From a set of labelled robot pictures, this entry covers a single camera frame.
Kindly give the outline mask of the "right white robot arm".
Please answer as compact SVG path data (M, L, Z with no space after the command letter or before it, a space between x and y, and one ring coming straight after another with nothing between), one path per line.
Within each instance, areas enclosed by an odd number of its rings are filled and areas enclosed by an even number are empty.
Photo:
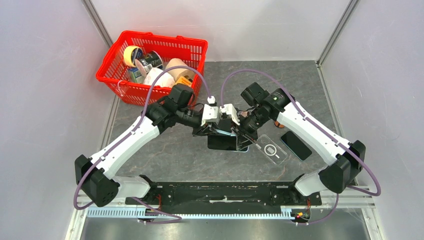
M242 133L252 134L268 120L276 121L312 147L327 165L295 181L288 191L292 203L300 205L309 195L325 189L340 194L363 169L360 162L364 161L366 146L360 140L350 142L332 132L282 89L269 93L254 82L241 97L253 107L240 123Z

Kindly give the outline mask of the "clear phone case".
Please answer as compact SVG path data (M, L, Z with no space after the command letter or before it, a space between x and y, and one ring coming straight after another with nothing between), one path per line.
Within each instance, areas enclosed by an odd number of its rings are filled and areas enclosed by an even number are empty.
M288 158L288 154L265 134L254 145L274 165L280 165Z

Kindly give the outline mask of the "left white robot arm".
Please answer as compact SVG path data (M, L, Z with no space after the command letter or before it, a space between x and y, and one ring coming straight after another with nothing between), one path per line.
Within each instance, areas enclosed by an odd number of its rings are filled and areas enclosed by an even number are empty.
M175 85L168 95L145 105L140 116L118 138L90 157L81 154L74 161L77 188L73 204L77 210L91 205L104 207L116 198L136 198L144 204L152 204L157 191L147 179L120 177L117 171L138 150L176 123L185 121L192 128L206 127L219 119L220 108L216 98L208 95L203 109L195 113L190 102L193 90L183 84Z

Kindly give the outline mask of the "black phone teal edge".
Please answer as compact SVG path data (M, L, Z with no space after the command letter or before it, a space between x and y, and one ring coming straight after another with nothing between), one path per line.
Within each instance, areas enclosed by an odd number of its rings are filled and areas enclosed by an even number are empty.
M292 151L292 153L300 161L305 161L312 155L312 151L292 131L287 131L284 135L280 137L280 140Z

